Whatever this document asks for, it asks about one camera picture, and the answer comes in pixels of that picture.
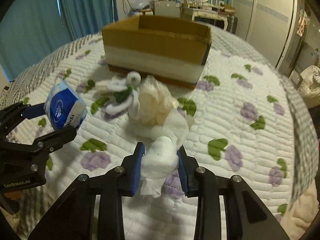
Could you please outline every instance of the gray checkered fabric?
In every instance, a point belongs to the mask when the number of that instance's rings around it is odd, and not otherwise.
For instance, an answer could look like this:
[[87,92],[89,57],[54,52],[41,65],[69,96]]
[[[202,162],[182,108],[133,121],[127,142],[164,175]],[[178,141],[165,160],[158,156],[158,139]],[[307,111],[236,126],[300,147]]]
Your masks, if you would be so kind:
[[[317,136],[308,109],[291,82],[286,77],[281,76],[266,58],[250,44],[214,26],[211,26],[211,29],[213,35],[212,49],[221,51],[224,55],[239,56],[268,65],[271,70],[275,71],[287,93],[289,108],[294,122],[295,136],[294,182],[292,201],[290,203],[292,205],[309,187],[318,169]],[[64,45],[38,64],[28,68],[14,83],[10,84],[8,91],[3,91],[0,98],[0,109],[22,100],[55,70],[62,59],[73,55],[89,40],[100,36],[101,33],[93,36],[89,35]],[[12,135],[9,135],[8,139],[17,142]],[[51,201],[46,194],[45,186],[28,191],[28,195],[20,201],[21,221],[18,226],[18,233],[21,238],[25,238],[30,234],[49,209]]]

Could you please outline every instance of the brand logo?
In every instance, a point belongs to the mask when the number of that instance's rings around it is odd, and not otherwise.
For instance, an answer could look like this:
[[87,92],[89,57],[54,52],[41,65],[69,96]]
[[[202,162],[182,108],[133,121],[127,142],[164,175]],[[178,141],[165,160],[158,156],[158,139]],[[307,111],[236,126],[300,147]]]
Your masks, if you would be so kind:
[[3,186],[4,186],[4,187],[14,187],[14,186],[23,185],[23,184],[28,184],[28,183],[30,183],[30,180],[15,182],[15,183],[11,183],[11,184],[4,184]]
[[54,109],[54,113],[53,113],[53,119],[55,122],[59,121],[60,117],[62,116],[63,114],[63,104],[62,104],[62,101],[59,100],[56,104],[56,107]]

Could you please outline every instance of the open cardboard box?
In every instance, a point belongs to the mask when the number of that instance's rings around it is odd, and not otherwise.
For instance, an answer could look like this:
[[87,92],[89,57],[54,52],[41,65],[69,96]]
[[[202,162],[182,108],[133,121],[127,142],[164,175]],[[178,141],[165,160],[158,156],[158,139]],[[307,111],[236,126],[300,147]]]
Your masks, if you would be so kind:
[[161,16],[131,17],[103,27],[106,61],[114,72],[137,71],[195,88],[211,47],[206,25]]

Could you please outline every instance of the white crumpled tissue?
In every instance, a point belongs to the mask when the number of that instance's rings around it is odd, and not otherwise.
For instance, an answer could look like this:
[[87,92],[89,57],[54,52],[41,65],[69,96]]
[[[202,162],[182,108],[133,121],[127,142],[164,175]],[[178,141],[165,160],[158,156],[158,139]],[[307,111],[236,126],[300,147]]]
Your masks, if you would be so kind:
[[182,146],[189,133],[186,119],[173,109],[163,126],[156,125],[150,131],[154,140],[141,160],[141,195],[161,195],[162,185],[178,167],[177,150]]

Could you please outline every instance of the blue gripper pad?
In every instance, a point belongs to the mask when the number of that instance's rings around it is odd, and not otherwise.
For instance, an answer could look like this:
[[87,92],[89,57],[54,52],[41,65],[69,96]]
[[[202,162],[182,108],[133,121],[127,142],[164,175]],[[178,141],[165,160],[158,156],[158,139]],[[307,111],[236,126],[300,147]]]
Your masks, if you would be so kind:
[[179,157],[178,173],[180,177],[181,188],[182,188],[182,191],[184,192],[184,195],[187,196],[189,193],[187,172],[181,158],[180,150],[177,151],[177,155]]
[[131,184],[131,191],[132,195],[134,196],[138,189],[139,189],[139,183],[140,183],[140,169],[141,169],[141,159],[145,153],[145,147],[144,144],[142,143],[138,149],[138,153],[136,156],[136,163],[133,167],[132,170],[132,184]]

